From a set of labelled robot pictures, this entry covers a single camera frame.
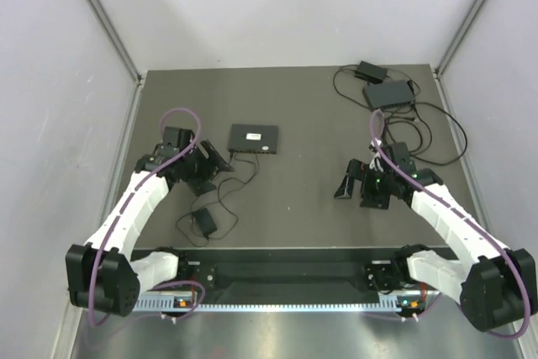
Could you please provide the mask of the black switch with white label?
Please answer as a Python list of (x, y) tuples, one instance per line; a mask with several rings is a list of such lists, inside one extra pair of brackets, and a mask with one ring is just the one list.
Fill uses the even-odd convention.
[(277, 153), (279, 128), (276, 125), (232, 124), (229, 132), (230, 153)]

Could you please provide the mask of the black network switch plain top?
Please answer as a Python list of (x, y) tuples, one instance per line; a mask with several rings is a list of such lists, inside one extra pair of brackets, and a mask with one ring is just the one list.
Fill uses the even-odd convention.
[(406, 81), (366, 86), (362, 93), (371, 110), (394, 108), (410, 104), (415, 100), (414, 91)]

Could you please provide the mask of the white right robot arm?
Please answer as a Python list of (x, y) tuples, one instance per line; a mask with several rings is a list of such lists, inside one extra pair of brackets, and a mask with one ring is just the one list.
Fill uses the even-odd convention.
[(391, 198), (407, 204), (442, 238), (455, 260), (425, 245), (409, 245), (391, 260), (393, 280), (402, 288), (424, 283), (451, 298), (482, 332), (520, 321), (524, 334), (537, 313), (535, 259), (492, 237), (452, 197), (431, 169), (417, 169), (403, 142), (374, 140), (368, 163), (349, 161), (336, 199), (349, 199), (357, 182), (363, 208), (387, 209)]

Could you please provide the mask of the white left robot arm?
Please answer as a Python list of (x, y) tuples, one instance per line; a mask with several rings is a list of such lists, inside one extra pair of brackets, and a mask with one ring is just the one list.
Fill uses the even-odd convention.
[(139, 296), (167, 283), (185, 287), (190, 268), (171, 250), (157, 249), (133, 260), (142, 230), (173, 187), (183, 182), (197, 197), (215, 189), (213, 180), (233, 167), (209, 140), (199, 141), (190, 129), (167, 126), (152, 153), (142, 156), (123, 195), (98, 230), (66, 253), (71, 304), (125, 317)]

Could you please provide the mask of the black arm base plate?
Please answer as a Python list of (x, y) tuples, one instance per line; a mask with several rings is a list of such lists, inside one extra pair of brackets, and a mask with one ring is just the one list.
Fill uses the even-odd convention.
[(392, 268), (393, 248), (184, 249), (176, 280), (206, 289), (205, 303), (373, 303), (418, 290)]

